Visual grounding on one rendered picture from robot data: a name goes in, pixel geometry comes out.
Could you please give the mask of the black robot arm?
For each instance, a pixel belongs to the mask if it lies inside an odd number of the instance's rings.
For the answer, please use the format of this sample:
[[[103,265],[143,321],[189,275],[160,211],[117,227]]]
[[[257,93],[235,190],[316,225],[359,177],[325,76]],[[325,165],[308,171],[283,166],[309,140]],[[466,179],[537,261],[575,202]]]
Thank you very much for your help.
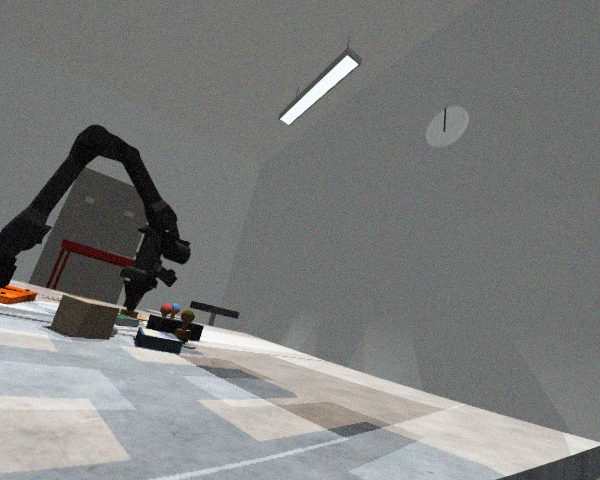
[[[190,259],[190,242],[179,239],[177,216],[154,186],[138,149],[125,143],[104,127],[94,124],[78,134],[67,159],[57,169],[30,205],[0,232],[0,288],[9,285],[21,251],[42,244],[52,227],[46,225],[49,213],[73,184],[83,168],[97,156],[122,162],[145,205],[147,222],[140,250],[163,255],[184,265]],[[155,230],[156,229],[156,230]],[[169,230],[169,232],[166,232]]]

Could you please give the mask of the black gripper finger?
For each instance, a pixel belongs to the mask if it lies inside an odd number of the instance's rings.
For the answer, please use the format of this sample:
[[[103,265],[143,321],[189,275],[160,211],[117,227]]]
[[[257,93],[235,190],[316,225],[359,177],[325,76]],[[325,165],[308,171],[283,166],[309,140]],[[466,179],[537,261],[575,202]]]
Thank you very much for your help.
[[[144,294],[145,294],[147,291],[151,291],[151,290],[153,290],[153,289],[152,289],[152,288],[148,288],[147,290],[146,290],[146,289],[145,289],[145,290],[143,290],[143,291],[140,293],[140,295],[139,295],[139,297],[140,297],[140,300],[141,300],[141,298],[143,297],[143,295],[144,295]],[[132,311],[134,311],[134,309],[135,309],[137,306],[138,306],[138,305],[135,305]]]
[[[124,280],[125,285],[125,295],[126,295],[126,307],[128,311],[132,311],[132,308],[135,306],[136,302],[139,299],[139,295],[143,290],[147,290],[149,287],[142,284],[137,284],[134,282],[129,282]]]

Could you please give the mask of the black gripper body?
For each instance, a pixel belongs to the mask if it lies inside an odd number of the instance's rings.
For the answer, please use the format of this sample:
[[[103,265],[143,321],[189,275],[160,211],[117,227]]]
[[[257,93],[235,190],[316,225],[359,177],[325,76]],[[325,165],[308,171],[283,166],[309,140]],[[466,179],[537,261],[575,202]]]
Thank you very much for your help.
[[[145,251],[139,250],[139,252],[135,254],[136,259],[132,266],[125,266],[122,268],[120,273],[120,277],[130,279],[130,282],[134,282],[137,284],[146,285],[150,288],[157,288],[158,281],[154,277],[150,276],[150,271],[157,261],[160,260],[160,255]]]

